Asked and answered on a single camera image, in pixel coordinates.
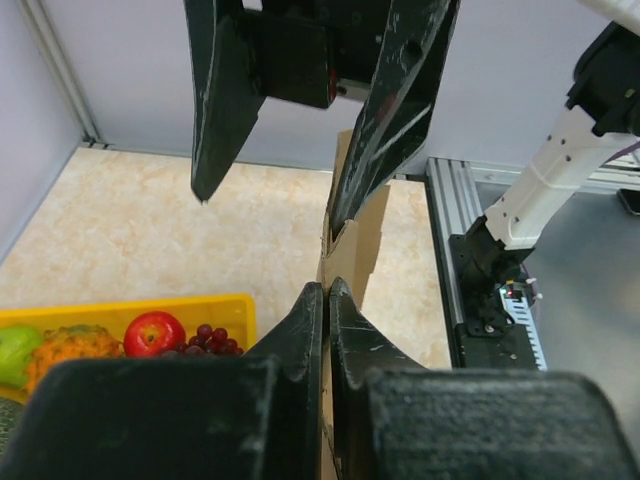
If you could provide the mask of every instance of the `cardboard piece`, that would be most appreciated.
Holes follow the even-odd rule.
[[[369,276],[378,260],[382,239],[382,220],[389,199],[389,186],[385,185],[371,197],[355,220],[348,220],[335,241],[329,227],[329,215],[335,200],[338,181],[342,174],[353,130],[338,135],[336,160],[333,169],[331,192],[327,202],[322,229],[322,251],[318,265],[317,281],[328,293],[337,277],[344,279],[358,308],[362,308]],[[337,478],[333,458],[333,393],[331,388],[331,356],[325,352],[322,368],[322,480]]]

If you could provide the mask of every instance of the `white wall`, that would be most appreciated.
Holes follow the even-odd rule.
[[[0,1],[0,262],[79,140],[16,2]]]
[[[189,154],[193,101],[182,0],[44,3],[103,136],[120,148]],[[564,102],[573,66],[605,25],[577,0],[462,0],[418,163],[427,155],[526,163]],[[241,157],[330,168],[335,135],[353,126],[359,109],[346,100],[326,112],[269,100]]]

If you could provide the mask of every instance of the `bunch of grapes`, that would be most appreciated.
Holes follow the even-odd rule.
[[[214,356],[214,355],[242,355],[244,350],[238,346],[238,342],[229,338],[224,328],[214,329],[209,324],[198,327],[196,334],[189,339],[189,343],[179,343],[172,350],[163,352],[161,357],[189,356]]]

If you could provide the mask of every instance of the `black phone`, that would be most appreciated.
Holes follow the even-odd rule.
[[[624,205],[624,208],[631,215],[640,215],[640,191],[639,190],[627,190],[621,188],[618,190],[618,198]]]

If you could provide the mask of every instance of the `red apple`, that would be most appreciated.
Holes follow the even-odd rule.
[[[124,334],[128,357],[152,357],[175,348],[186,339],[184,327],[166,312],[147,312],[136,317]]]

